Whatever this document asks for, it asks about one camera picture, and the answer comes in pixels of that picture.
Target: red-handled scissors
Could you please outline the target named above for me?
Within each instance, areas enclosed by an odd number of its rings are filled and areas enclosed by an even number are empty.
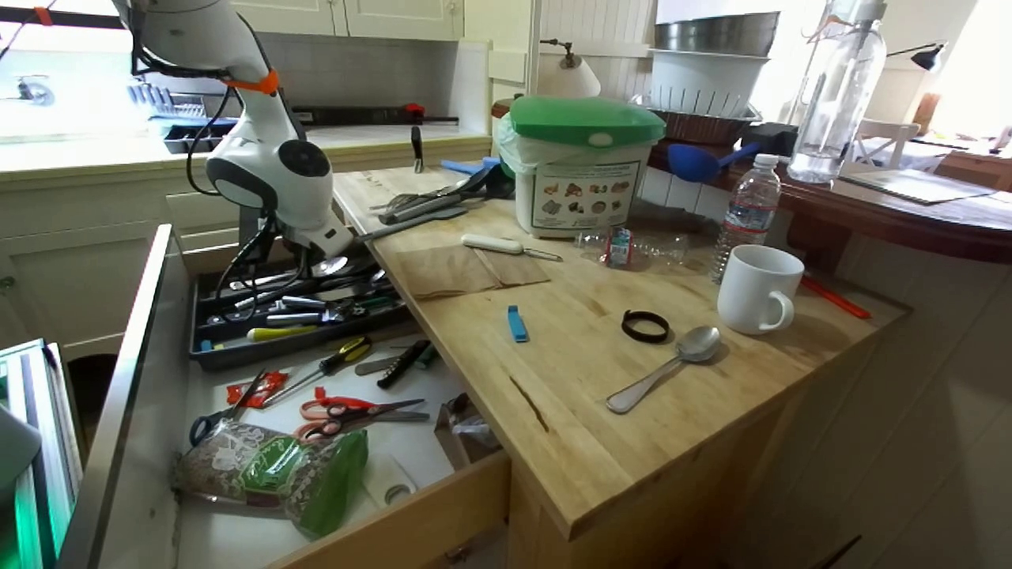
[[[428,420],[425,410],[401,410],[412,406],[425,406],[425,399],[406,403],[363,403],[363,399],[329,399],[325,389],[317,389],[313,403],[302,406],[303,424],[293,431],[298,444],[319,447],[325,437],[338,437],[347,431],[362,431],[373,420]]]

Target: green-lidded container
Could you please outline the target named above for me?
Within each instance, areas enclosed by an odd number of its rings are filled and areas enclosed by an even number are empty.
[[[497,149],[515,174],[515,218],[537,238],[624,229],[667,123],[603,99],[515,99]]]

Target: scissors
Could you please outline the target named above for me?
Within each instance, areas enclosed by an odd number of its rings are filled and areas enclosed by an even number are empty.
[[[317,399],[302,406],[303,424],[293,431],[293,437],[303,447],[319,447],[325,437],[362,431],[379,418],[384,420],[428,420],[425,410],[401,410],[412,406],[425,406],[425,399],[378,406],[378,403],[363,403],[363,399],[329,399],[325,389],[317,389]]]
[[[256,380],[248,385],[248,391],[241,394],[236,406],[231,409],[222,409],[215,415],[204,415],[189,424],[189,447],[200,447],[204,440],[208,440],[222,420],[236,420],[248,409],[248,403],[256,394],[259,383],[267,380],[270,374],[256,374]]]

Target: green lid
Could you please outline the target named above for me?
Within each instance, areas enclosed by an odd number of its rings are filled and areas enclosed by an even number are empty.
[[[665,135],[645,109],[603,99],[515,99],[508,123],[518,135],[563,145],[638,145]]]

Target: kitchen drawer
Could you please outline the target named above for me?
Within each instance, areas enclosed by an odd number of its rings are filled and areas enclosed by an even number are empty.
[[[396,506],[362,499],[341,532],[307,541],[279,516],[176,499],[170,471],[176,453],[189,449],[189,420],[226,409],[226,385],[264,367],[204,371],[186,359],[189,271],[176,238],[163,225],[124,331],[61,567],[425,567],[505,522],[505,457],[454,471],[433,437],[440,406],[462,391],[443,371],[412,371],[391,391],[373,391],[378,385],[351,371],[324,380],[341,394],[428,399],[428,424],[370,427],[370,449],[391,457],[417,488]],[[325,344],[270,361],[270,367],[291,371],[324,354]],[[302,394],[270,410],[248,410],[243,424],[293,431],[298,406]]]

